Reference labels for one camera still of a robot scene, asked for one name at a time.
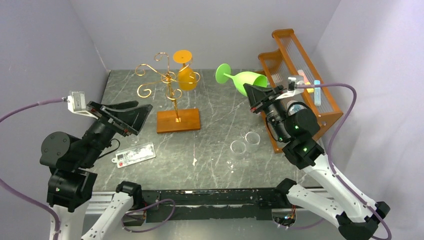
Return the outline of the orange plastic wine glass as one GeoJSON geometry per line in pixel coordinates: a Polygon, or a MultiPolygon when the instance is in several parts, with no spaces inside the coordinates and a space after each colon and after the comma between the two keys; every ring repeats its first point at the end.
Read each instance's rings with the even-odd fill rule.
{"type": "Polygon", "coordinates": [[[186,49],[181,49],[173,54],[173,60],[181,64],[181,68],[177,73],[177,81],[179,88],[182,91],[192,91],[197,86],[196,74],[191,69],[190,64],[193,60],[193,55],[186,49]]]}

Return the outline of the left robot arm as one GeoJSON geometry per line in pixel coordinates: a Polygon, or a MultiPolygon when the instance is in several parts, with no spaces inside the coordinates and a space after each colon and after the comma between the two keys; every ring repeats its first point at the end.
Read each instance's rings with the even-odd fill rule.
{"type": "Polygon", "coordinates": [[[90,232],[83,234],[84,216],[97,179],[97,174],[90,169],[112,145],[115,135],[139,134],[153,106],[139,105],[136,100],[105,105],[73,97],[68,97],[66,102],[71,113],[94,118],[94,122],[82,137],[56,131],[41,144],[40,163],[51,173],[46,198],[52,213],[50,237],[53,240],[100,239],[125,211],[139,209],[144,199],[139,184],[127,181],[119,184],[117,199],[111,208],[90,232]]]}

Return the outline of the green plastic wine glass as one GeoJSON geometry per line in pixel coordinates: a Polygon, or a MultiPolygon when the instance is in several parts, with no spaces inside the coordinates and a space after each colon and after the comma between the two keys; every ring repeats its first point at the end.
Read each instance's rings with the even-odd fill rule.
{"type": "Polygon", "coordinates": [[[244,84],[250,84],[264,88],[268,85],[268,79],[263,74],[259,74],[253,71],[242,71],[236,75],[232,75],[232,69],[230,65],[223,63],[215,71],[215,80],[219,84],[225,84],[229,79],[233,81],[237,91],[245,97],[247,96],[247,92],[244,89],[244,84]]]}

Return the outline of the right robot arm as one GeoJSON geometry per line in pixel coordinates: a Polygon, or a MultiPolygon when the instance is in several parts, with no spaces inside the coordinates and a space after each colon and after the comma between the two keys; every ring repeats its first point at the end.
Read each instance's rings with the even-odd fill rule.
{"type": "Polygon", "coordinates": [[[243,88],[250,110],[265,114],[267,126],[272,127],[277,141],[284,143],[286,159],[331,195],[331,198],[323,197],[286,178],[274,189],[278,206],[302,207],[333,224],[347,240],[374,239],[379,227],[387,227],[384,219],[390,211],[388,204],[374,201],[361,192],[335,167],[330,152],[314,140],[320,126],[312,109],[301,103],[300,110],[290,113],[290,108],[282,104],[282,98],[303,90],[303,84],[271,88],[245,83],[243,88]]]}

